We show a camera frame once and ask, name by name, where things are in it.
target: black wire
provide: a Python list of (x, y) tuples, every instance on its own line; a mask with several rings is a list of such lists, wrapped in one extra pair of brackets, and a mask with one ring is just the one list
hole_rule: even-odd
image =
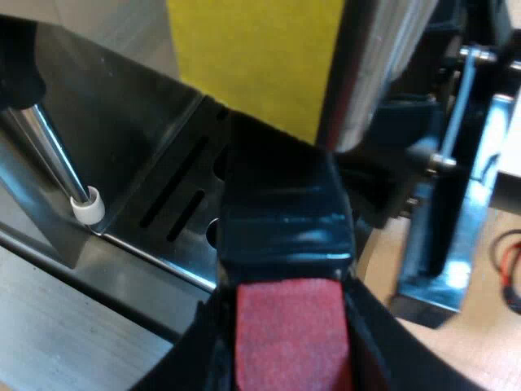
[(521, 258), (521, 248), (518, 249), (518, 251), (515, 253), (515, 258), (510, 263), (510, 268), (509, 268), (509, 272), (507, 275), (509, 284), (504, 286), (502, 289), (503, 299), (505, 300), (506, 305), (508, 305), (508, 308), (510, 308), (516, 314), (519, 314), (519, 315), (521, 315), (521, 297), (518, 295), (518, 293), (514, 289), (514, 272), (515, 272), (515, 267), (517, 266), (517, 263), (520, 258)]
[(506, 238), (507, 236), (511, 236), (511, 235), (521, 235), (521, 229), (503, 232), (496, 239), (494, 239), (492, 244), (490, 244), (490, 248), (489, 248), (490, 262), (492, 263), (492, 265), (494, 266), (494, 269), (496, 269), (497, 272), (501, 271), (499, 263), (497, 262), (497, 254), (496, 254), (497, 246), (499, 245), (499, 242), (501, 242), (504, 238)]

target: yellow paper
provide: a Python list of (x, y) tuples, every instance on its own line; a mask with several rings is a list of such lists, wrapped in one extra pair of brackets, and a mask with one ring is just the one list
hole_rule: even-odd
[(314, 143), (343, 0), (168, 0), (186, 84)]

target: red foam pad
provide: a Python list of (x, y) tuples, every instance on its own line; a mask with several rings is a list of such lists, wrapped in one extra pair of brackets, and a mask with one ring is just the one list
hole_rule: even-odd
[(250, 390), (351, 390), (342, 287), (327, 279), (239, 286), (235, 380)]

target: chrome rod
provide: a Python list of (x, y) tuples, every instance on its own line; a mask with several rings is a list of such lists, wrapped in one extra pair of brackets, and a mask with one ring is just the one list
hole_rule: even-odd
[(74, 169), (45, 108), (37, 103), (24, 110), (11, 110), (11, 115), (67, 196), (77, 203), (89, 202), (89, 191)]
[(476, 58), (479, 58), (480, 50), (476, 47), (471, 47), (468, 53), (470, 55), (467, 55), (465, 58), (462, 84), (459, 87), (458, 96), (454, 103), (449, 125), (447, 126), (447, 131), (445, 132), (445, 137), (441, 144), (441, 155), (444, 158), (451, 157), (453, 154), (453, 149), (456, 145), (459, 129), (465, 114), (466, 104), (471, 94), (472, 84), (474, 83), (475, 60)]

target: wooden surface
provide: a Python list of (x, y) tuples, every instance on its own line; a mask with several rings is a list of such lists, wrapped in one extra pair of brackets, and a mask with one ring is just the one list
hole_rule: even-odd
[[(394, 289), (408, 224), (405, 219), (392, 220), (379, 232), (367, 266), (365, 282), (383, 302)], [(503, 303), (499, 277), (488, 259), (493, 238), (520, 227), (521, 217), (490, 209), (462, 312), (436, 330), (401, 321), (429, 349), (486, 389), (521, 389), (521, 316)], [(520, 281), (521, 272), (516, 275)]]
[(508, 5), (512, 24), (519, 29), (521, 26), (521, 1), (507, 0), (506, 4)]

